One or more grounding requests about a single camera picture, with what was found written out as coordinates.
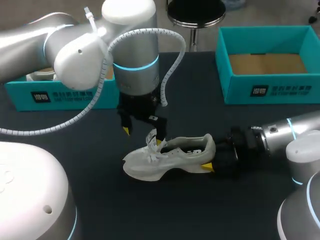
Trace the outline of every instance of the shoe heel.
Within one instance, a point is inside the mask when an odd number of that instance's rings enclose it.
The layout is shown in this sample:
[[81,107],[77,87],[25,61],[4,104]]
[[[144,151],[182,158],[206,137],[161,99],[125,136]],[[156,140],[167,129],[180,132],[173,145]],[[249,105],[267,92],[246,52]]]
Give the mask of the shoe heel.
[[192,174],[206,174],[211,172],[210,170],[203,169],[199,164],[186,165],[181,167],[181,169]]

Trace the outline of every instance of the cardboard box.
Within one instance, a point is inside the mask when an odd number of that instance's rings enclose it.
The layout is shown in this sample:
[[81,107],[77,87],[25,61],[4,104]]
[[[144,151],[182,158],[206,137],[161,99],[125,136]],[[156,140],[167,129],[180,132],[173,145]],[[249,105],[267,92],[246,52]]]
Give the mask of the cardboard box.
[[[17,111],[83,110],[92,100],[96,88],[75,91],[60,81],[26,81],[26,77],[5,85]],[[119,103],[119,89],[113,70],[104,81],[98,102],[93,109],[115,109]]]
[[221,27],[226,104],[320,103],[320,41],[310,26]]

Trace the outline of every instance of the cable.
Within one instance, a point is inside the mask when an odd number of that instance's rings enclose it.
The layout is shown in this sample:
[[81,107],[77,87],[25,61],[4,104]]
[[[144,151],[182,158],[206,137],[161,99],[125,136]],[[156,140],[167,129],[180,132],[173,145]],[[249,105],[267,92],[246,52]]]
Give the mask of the cable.
[[5,135],[13,135],[13,136],[35,136],[35,135],[43,135],[43,134],[48,134],[52,132],[56,132],[58,130],[64,129],[75,122],[79,121],[81,118],[83,118],[97,103],[101,91],[103,89],[104,83],[105,83],[105,77],[107,74],[107,70],[109,67],[112,66],[113,64],[113,58],[112,58],[112,51],[114,50],[115,46],[119,44],[121,41],[124,39],[130,38],[135,35],[140,35],[140,34],[156,34],[156,35],[168,35],[168,36],[173,36],[177,38],[178,40],[181,41],[181,50],[180,53],[169,69],[169,71],[166,73],[164,76],[162,83],[161,83],[161,88],[160,88],[160,97],[161,97],[161,104],[163,107],[168,105],[167,99],[166,99],[166,84],[168,82],[169,77],[172,75],[172,73],[176,70],[178,65],[180,64],[182,58],[185,55],[186,52],[186,42],[184,38],[171,30],[167,29],[162,29],[162,28],[143,28],[143,29],[136,29],[132,31],[128,31],[119,37],[117,37],[115,40],[113,40],[108,47],[107,51],[104,54],[104,59],[102,62],[102,67],[101,67],[101,72],[100,72],[100,78],[99,78],[99,83],[97,85],[96,92],[93,96],[93,99],[90,101],[90,103],[83,109],[78,115],[73,117],[72,119],[65,121],[61,124],[58,124],[53,127],[45,128],[45,129],[40,129],[40,130],[34,130],[34,131],[19,131],[19,130],[10,130],[10,129],[5,129],[5,128],[0,128],[0,133],[5,134]]

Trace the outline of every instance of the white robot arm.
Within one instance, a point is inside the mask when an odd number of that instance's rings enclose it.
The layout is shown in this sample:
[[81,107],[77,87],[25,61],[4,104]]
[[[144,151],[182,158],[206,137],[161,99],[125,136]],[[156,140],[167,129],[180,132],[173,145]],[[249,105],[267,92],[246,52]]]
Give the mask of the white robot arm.
[[[0,128],[0,133],[40,135],[77,122],[99,99],[106,72],[113,64],[120,90],[118,110],[122,127],[130,131],[128,116],[132,115],[153,124],[162,132],[162,139],[165,137],[166,120],[153,122],[155,118],[150,116],[155,115],[158,103],[167,105],[166,83],[184,56],[185,40],[176,32],[156,28],[153,0],[106,0],[101,12],[102,18],[95,21],[86,10],[90,24],[78,24],[70,15],[56,12],[0,33],[0,83],[53,67],[57,79],[70,89],[97,86],[89,105],[62,124],[33,131]],[[169,35],[181,42],[180,54],[161,84],[157,35]]]

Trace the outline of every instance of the white sneaker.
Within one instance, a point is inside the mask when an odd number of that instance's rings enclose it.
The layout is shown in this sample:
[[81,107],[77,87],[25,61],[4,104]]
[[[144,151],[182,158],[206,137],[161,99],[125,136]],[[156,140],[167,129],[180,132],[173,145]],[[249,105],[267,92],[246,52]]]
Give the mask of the white sneaker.
[[203,137],[177,137],[152,148],[147,146],[129,153],[123,159],[123,170],[130,177],[142,181],[158,181],[170,169],[189,173],[209,173],[201,165],[209,163],[216,154],[216,145],[210,134]]

